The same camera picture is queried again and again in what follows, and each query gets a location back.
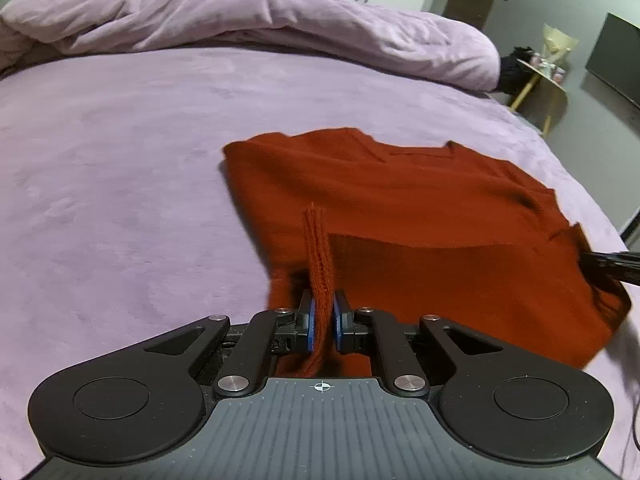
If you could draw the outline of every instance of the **pink blanket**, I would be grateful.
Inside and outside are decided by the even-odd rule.
[[[0,12],[0,70],[212,39],[320,51],[469,90],[492,90],[499,72],[491,41],[465,23],[344,0],[14,0]]]

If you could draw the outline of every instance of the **crosshair marking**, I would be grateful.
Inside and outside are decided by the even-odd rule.
[[[335,388],[335,386],[331,386],[330,384],[327,384],[327,383],[318,383],[318,384],[314,384],[312,388],[315,388],[319,392],[325,392],[329,388]]]

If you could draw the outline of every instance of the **wooden table leg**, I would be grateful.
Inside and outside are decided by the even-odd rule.
[[[546,110],[546,117],[545,117],[545,123],[542,126],[542,138],[546,139],[546,136],[548,136],[549,131],[551,130],[551,121],[554,118],[554,110],[556,109],[556,100],[558,99],[558,92],[557,90],[553,90],[553,93],[551,95],[551,101],[549,101],[549,108]]]
[[[529,92],[531,92],[531,89],[536,85],[541,77],[542,76],[540,74],[534,74],[533,76],[531,76],[531,79],[529,79],[529,82],[522,89],[522,92],[520,92],[518,97],[516,97],[515,101],[509,107],[512,112],[515,112],[520,107],[520,105],[524,101],[524,98],[529,94]]]

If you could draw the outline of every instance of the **red sweater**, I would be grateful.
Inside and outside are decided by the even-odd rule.
[[[629,310],[619,282],[580,271],[588,245],[553,190],[510,162],[454,142],[389,146],[354,128],[264,134],[224,153],[270,270],[269,307],[296,304],[310,269],[325,341],[333,288],[352,308],[381,308],[405,323],[439,314],[576,367]],[[365,358],[339,358],[328,345],[314,358],[304,374],[322,362],[333,368],[324,373],[369,373]]]

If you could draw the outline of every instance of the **bed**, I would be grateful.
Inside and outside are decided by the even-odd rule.
[[[536,131],[482,92],[498,59],[480,33],[341,0],[228,1],[14,0],[0,14],[3,480],[42,458],[26,404],[48,375],[263,309],[267,275],[225,184],[233,140],[345,125],[389,144],[452,139],[555,189],[595,251],[625,250]],[[635,479],[628,291],[635,307],[586,370],[615,403],[600,459]]]

